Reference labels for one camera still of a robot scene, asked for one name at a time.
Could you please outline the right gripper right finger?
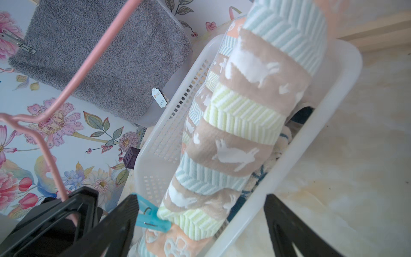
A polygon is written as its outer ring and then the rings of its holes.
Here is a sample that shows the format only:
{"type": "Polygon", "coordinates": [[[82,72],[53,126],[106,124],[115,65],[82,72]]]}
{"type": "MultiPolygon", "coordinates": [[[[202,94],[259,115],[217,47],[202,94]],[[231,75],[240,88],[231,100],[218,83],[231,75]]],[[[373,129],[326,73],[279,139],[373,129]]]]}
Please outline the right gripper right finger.
{"type": "Polygon", "coordinates": [[[278,197],[269,194],[264,213],[275,256],[341,257],[342,255],[307,226],[278,197]]]}

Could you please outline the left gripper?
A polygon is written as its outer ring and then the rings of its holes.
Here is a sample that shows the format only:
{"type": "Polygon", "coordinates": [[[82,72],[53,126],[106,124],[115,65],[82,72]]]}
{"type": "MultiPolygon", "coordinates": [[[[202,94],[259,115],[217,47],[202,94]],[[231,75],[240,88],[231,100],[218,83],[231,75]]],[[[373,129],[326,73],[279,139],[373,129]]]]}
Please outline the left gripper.
{"type": "Polygon", "coordinates": [[[33,207],[1,243],[2,257],[56,257],[98,223],[98,192],[82,187],[66,201],[46,199],[33,207]]]}

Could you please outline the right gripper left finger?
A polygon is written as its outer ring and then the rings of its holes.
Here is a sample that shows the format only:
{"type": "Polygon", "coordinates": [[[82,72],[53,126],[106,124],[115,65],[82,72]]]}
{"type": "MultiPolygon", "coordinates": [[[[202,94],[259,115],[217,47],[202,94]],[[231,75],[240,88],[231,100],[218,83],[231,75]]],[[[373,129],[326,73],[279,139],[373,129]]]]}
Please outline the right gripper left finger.
{"type": "Polygon", "coordinates": [[[103,221],[61,257],[125,257],[128,255],[139,213],[138,198],[129,195],[103,221]]]}

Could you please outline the teal clothespin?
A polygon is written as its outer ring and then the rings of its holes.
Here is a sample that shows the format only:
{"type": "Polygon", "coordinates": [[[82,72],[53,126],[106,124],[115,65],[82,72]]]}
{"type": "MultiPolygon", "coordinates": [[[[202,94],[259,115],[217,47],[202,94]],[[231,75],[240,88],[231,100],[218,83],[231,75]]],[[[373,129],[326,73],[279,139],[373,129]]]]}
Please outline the teal clothespin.
{"type": "Polygon", "coordinates": [[[157,217],[158,207],[137,193],[139,212],[136,220],[136,227],[156,230],[162,233],[168,232],[172,223],[157,217]]]}

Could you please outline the pink wire hanger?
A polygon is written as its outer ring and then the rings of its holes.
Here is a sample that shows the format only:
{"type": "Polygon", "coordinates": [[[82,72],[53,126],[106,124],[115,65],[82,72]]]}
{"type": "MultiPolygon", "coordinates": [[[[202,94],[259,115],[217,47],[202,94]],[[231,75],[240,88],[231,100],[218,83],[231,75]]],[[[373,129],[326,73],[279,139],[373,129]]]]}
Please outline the pink wire hanger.
{"type": "Polygon", "coordinates": [[[58,192],[61,196],[61,201],[66,201],[69,199],[66,187],[62,181],[62,178],[59,174],[58,167],[56,165],[53,156],[50,153],[49,147],[44,141],[43,137],[36,131],[31,130],[27,127],[21,126],[19,122],[24,123],[38,123],[47,120],[51,117],[59,108],[62,106],[65,101],[70,97],[70,95],[78,88],[81,82],[85,79],[89,71],[97,63],[99,58],[103,53],[109,48],[114,38],[117,36],[119,31],[123,28],[129,17],[133,12],[138,8],[142,2],[139,0],[129,0],[119,11],[118,15],[115,17],[111,25],[107,28],[106,32],[102,35],[96,46],[93,48],[92,52],[85,59],[79,70],[75,73],[73,78],[69,81],[65,89],[61,92],[59,97],[56,99],[54,104],[46,110],[43,114],[39,116],[29,116],[29,115],[9,115],[6,113],[1,113],[1,121],[12,126],[16,131],[28,134],[32,136],[47,163],[49,171],[53,175],[55,185],[58,189],[58,192]]]}

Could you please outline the pastel striped bunny towel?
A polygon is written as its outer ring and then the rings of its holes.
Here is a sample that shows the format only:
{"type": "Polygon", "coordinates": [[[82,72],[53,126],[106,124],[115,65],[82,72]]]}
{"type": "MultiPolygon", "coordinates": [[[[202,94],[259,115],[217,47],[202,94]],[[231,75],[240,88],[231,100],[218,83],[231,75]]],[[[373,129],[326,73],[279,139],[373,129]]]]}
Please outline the pastel striped bunny towel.
{"type": "Polygon", "coordinates": [[[228,28],[185,120],[182,158],[131,257],[194,257],[270,157],[348,1],[254,1],[228,28]]]}

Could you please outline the clear clothespin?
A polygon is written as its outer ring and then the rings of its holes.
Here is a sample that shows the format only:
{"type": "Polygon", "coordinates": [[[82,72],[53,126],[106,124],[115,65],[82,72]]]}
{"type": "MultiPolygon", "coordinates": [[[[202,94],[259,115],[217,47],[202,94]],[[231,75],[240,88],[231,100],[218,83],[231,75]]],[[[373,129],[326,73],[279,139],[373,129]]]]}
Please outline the clear clothespin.
{"type": "Polygon", "coordinates": [[[21,37],[18,37],[17,35],[15,35],[14,33],[6,30],[6,29],[2,29],[1,32],[1,39],[5,40],[11,44],[16,45],[18,48],[30,53],[30,54],[35,54],[36,50],[26,44],[24,44],[24,41],[21,37]]]}

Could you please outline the grey terry towel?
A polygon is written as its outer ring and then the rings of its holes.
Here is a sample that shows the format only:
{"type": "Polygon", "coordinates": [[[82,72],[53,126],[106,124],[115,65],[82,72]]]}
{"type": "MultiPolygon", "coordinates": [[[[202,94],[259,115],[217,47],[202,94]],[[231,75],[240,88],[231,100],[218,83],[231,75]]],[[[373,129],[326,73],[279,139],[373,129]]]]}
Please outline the grey terry towel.
{"type": "MultiPolygon", "coordinates": [[[[25,44],[9,64],[63,90],[111,25],[124,1],[41,1],[25,44]]],[[[152,90],[172,98],[186,76],[192,45],[180,22],[160,1],[143,1],[73,92],[130,123],[150,127],[163,108],[152,90]]]]}

